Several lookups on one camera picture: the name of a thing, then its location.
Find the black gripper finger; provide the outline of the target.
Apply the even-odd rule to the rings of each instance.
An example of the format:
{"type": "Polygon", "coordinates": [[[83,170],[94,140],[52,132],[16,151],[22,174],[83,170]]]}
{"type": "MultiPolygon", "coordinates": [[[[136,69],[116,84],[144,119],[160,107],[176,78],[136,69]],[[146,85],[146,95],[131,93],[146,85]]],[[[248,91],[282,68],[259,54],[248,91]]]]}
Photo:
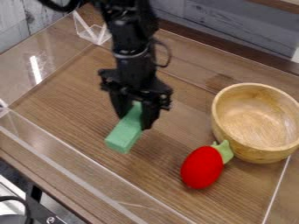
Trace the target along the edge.
{"type": "Polygon", "coordinates": [[[132,100],[127,94],[122,94],[118,90],[110,91],[110,98],[114,109],[119,118],[123,118],[132,108],[132,100]]]}
{"type": "Polygon", "coordinates": [[[150,130],[160,116],[159,104],[151,101],[142,102],[142,129],[150,130]]]}

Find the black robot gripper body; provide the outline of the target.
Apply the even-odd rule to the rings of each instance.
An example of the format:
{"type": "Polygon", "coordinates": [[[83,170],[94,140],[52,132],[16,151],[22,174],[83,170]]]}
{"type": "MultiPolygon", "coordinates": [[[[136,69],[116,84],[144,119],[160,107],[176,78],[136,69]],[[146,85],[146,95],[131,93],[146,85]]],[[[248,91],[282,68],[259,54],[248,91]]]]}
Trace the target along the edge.
{"type": "Polygon", "coordinates": [[[100,88],[108,92],[118,90],[132,101],[150,101],[160,109],[171,108],[172,88],[156,77],[155,56],[150,53],[136,57],[116,56],[116,67],[100,69],[100,88]]]}

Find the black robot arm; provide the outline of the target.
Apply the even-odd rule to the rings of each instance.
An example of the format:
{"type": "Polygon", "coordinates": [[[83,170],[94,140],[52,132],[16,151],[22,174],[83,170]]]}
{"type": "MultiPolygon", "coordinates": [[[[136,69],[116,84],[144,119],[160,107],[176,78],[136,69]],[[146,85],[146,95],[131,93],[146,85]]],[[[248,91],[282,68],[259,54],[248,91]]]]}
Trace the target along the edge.
{"type": "Polygon", "coordinates": [[[155,38],[159,21],[148,0],[88,0],[100,12],[112,36],[114,69],[102,69],[100,88],[108,92],[119,117],[128,114],[134,102],[142,103],[140,125],[152,128],[160,111],[171,107],[174,89],[156,76],[155,38]]]}

